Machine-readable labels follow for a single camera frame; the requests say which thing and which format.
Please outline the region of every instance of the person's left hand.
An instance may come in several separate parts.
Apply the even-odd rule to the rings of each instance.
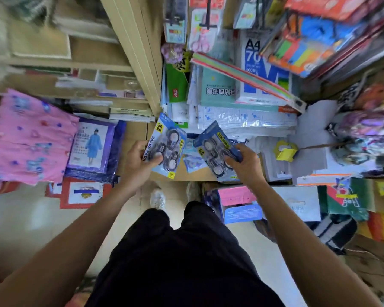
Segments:
[[[148,140],[136,141],[127,154],[124,174],[121,176],[119,185],[133,192],[143,186],[149,179],[152,168],[158,166],[163,160],[163,156],[160,155],[148,162],[143,161],[142,156],[147,144]]]

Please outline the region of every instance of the forearm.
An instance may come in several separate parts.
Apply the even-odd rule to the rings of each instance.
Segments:
[[[118,185],[84,212],[0,284],[0,306],[64,306],[131,196]]]
[[[381,306],[358,276],[319,241],[266,181],[258,183],[253,192],[309,306]]]

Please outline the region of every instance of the person in blue raincoat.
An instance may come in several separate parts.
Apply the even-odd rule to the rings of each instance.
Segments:
[[[101,138],[98,135],[98,129],[94,130],[94,134],[91,135],[90,139],[87,141],[86,149],[88,149],[88,164],[91,165],[94,158],[97,157],[98,150],[102,150]]]

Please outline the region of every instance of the shoe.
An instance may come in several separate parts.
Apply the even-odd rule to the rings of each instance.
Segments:
[[[199,201],[202,202],[202,191],[198,182],[189,182],[186,186],[186,197],[188,202]]]
[[[149,200],[151,208],[158,210],[164,210],[165,208],[165,195],[164,192],[157,188],[151,192],[151,199]]]

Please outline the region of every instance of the rainbow ruler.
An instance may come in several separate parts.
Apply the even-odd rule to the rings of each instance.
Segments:
[[[250,86],[253,86],[280,99],[283,99],[287,102],[287,105],[296,109],[300,113],[304,113],[306,110],[307,104],[300,98],[288,92],[283,87],[264,78],[258,77],[253,73],[242,70],[241,68],[231,65],[230,63],[217,60],[203,53],[194,53],[191,62],[209,68],[213,71],[222,73],[228,77],[234,78],[235,80],[244,82],[246,84],[249,84]]]

